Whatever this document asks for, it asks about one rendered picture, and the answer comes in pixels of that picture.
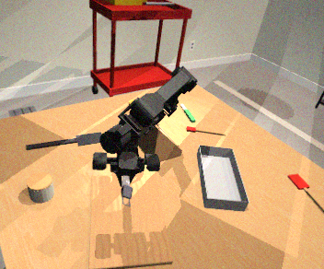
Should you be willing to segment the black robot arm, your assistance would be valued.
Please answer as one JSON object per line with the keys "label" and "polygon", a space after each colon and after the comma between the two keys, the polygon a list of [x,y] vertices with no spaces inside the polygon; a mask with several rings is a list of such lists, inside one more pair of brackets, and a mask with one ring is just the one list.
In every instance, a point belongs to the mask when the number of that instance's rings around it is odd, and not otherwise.
{"label": "black robot arm", "polygon": [[[178,108],[179,95],[191,92],[197,86],[198,80],[184,66],[177,66],[171,74],[171,79],[155,93],[136,98],[118,115],[119,123],[101,135],[99,142],[103,150],[109,154],[118,153],[120,176],[134,177],[136,172],[145,170],[145,158],[139,157],[138,148],[126,151],[125,146],[137,142],[155,125],[159,126],[166,115],[170,117]],[[128,110],[130,114],[124,114]],[[140,124],[145,127],[143,131]]]}

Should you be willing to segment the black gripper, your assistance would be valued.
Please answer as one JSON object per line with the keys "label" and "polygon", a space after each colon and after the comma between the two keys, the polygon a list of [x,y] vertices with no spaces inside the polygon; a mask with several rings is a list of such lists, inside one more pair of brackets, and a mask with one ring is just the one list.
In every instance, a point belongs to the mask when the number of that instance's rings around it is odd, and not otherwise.
{"label": "black gripper", "polygon": [[[139,140],[138,140],[139,141]],[[138,148],[138,141],[129,143],[125,146],[126,151],[133,151]],[[118,174],[119,162],[117,158],[107,158],[107,152],[95,152],[92,158],[92,170],[104,170],[110,164],[110,172],[114,172],[117,176],[120,187],[122,187],[122,176]],[[145,154],[145,165],[148,171],[159,171],[160,161],[157,154]]]}

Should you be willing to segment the short grey cylinder with tan top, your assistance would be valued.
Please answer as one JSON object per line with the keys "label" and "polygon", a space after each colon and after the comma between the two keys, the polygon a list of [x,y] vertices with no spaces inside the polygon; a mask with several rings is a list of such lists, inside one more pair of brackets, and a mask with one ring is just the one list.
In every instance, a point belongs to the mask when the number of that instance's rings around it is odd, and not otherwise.
{"label": "short grey cylinder with tan top", "polygon": [[52,176],[45,172],[33,173],[27,179],[29,197],[34,203],[48,202],[54,195]]}

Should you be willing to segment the grey metal roasting tin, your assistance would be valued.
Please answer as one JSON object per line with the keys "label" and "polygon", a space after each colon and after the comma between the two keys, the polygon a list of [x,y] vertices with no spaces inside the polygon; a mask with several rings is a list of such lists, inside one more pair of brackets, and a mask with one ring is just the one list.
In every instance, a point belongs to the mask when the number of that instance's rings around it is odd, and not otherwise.
{"label": "grey metal roasting tin", "polygon": [[233,148],[199,145],[197,159],[204,208],[244,212],[249,199]]}

